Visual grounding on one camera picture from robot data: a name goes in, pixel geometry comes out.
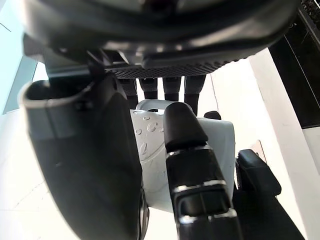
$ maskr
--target black panel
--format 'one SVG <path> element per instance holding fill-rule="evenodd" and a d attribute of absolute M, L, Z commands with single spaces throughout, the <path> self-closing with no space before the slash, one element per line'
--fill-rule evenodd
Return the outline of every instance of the black panel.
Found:
<path fill-rule="evenodd" d="M 301 7 L 290 30 L 270 52 L 303 129 L 320 126 L 319 30 Z"/>

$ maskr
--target gray panel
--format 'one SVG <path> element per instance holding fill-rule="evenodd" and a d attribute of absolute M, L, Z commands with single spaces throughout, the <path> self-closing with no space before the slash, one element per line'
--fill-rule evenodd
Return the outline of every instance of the gray panel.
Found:
<path fill-rule="evenodd" d="M 30 57 L 27 56 L 22 56 L 19 68 L 16 72 L 11 91 L 9 93 L 9 97 L 6 101 L 3 114 L 6 114 L 9 111 L 16 110 L 19 108 L 18 104 L 18 94 L 21 88 L 28 82 L 31 82 L 36 66 L 37 66 L 37 61 L 31 59 Z"/>

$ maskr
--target perforated grille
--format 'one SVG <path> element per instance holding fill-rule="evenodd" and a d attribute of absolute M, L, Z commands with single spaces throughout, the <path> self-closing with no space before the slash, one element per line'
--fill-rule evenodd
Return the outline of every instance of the perforated grille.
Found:
<path fill-rule="evenodd" d="M 128 66 L 122 68 L 109 68 L 106 70 L 115 73 L 118 79 L 180 77 L 209 74 L 226 63 L 228 62 L 222 64 L 219 62 L 205 62 L 149 69 L 144 69 L 141 66 Z"/>

